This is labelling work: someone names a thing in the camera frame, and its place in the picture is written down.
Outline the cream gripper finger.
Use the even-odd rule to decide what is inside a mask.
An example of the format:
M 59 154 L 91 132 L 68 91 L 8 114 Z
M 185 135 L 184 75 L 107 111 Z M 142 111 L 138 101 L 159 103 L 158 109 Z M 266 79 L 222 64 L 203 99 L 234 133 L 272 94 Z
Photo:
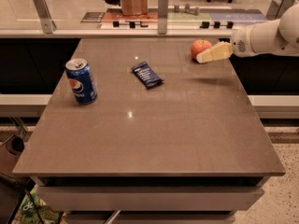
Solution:
M 196 56 L 196 61 L 199 63 L 208 63 L 217 60 L 224 60 L 233 54 L 233 46 L 228 42 L 218 42 L 209 49 L 205 49 Z

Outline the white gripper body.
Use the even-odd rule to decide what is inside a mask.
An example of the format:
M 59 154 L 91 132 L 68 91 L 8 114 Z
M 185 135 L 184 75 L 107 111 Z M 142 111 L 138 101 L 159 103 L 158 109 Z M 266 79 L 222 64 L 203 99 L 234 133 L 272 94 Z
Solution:
M 253 57 L 256 55 L 251 47 L 251 32 L 253 28 L 254 26 L 250 25 L 233 31 L 231 43 L 234 55 L 237 57 Z

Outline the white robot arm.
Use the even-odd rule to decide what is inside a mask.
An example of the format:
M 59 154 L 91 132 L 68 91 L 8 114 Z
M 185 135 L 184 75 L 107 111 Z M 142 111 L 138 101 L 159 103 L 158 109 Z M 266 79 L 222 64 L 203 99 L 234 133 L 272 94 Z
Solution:
M 224 60 L 233 54 L 241 58 L 261 54 L 299 56 L 299 5 L 288 8 L 280 19 L 235 30 L 229 42 L 218 42 L 198 53 L 196 61 Z

